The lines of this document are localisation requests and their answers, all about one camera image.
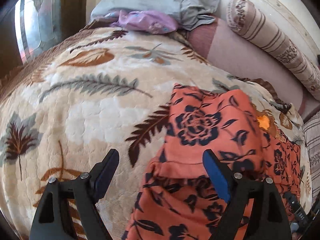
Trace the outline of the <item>orange floral blouse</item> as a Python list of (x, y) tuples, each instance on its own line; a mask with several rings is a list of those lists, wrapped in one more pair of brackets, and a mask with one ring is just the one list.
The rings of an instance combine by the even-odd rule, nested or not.
[(203, 153), (244, 176), (271, 178), (300, 196), (300, 147), (242, 90), (215, 94), (176, 84), (167, 134), (149, 162), (123, 239), (208, 239), (225, 211)]

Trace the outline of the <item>striped floral quilt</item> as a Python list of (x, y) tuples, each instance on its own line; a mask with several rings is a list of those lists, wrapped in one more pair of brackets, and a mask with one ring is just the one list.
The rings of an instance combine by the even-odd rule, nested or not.
[(320, 184), (320, 113), (317, 112), (303, 126), (303, 132), (310, 160), (312, 181), (312, 203), (319, 195)]

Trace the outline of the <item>cream leaf-pattern fleece blanket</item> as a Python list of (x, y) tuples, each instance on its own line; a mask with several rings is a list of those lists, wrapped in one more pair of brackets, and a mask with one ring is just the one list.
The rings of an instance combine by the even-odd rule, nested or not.
[(202, 165), (271, 178), (312, 206), (303, 120), (265, 83), (164, 35), (83, 30), (1, 81), (1, 211), (20, 239), (52, 177), (120, 155), (97, 209), (114, 239), (208, 239), (226, 203)]

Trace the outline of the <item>pink bolster cushion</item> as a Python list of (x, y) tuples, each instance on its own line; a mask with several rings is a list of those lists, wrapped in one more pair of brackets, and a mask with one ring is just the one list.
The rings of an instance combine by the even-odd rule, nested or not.
[(234, 33), (217, 18), (187, 32), (193, 49), (213, 66), (243, 80), (257, 81), (276, 102), (292, 103), (304, 121), (319, 111), (319, 101), (279, 61)]

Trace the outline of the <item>striped floral pillow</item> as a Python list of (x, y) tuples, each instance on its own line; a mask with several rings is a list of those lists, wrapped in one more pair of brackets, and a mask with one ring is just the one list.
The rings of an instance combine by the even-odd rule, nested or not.
[(319, 100), (319, 68), (251, 1), (231, 0), (227, 23), (236, 34), (283, 64)]

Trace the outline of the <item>stained glass window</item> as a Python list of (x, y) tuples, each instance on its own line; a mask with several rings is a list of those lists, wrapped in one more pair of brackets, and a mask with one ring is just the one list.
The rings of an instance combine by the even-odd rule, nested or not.
[(23, 63), (60, 43), (61, 0), (18, 0), (15, 33)]

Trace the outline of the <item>small purple garment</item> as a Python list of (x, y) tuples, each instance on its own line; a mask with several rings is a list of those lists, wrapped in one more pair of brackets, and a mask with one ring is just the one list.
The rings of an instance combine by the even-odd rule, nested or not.
[(168, 34), (178, 29), (178, 22), (159, 11), (119, 12), (118, 20), (110, 24), (132, 31), (144, 31), (151, 34)]

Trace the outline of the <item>grey-blue pillow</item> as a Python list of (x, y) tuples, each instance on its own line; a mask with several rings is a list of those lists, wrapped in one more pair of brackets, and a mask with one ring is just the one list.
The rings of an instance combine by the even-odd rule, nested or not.
[(180, 27), (191, 31), (214, 22), (221, 0), (101, 0), (91, 12), (91, 20), (107, 13), (125, 11), (159, 11), (175, 19)]

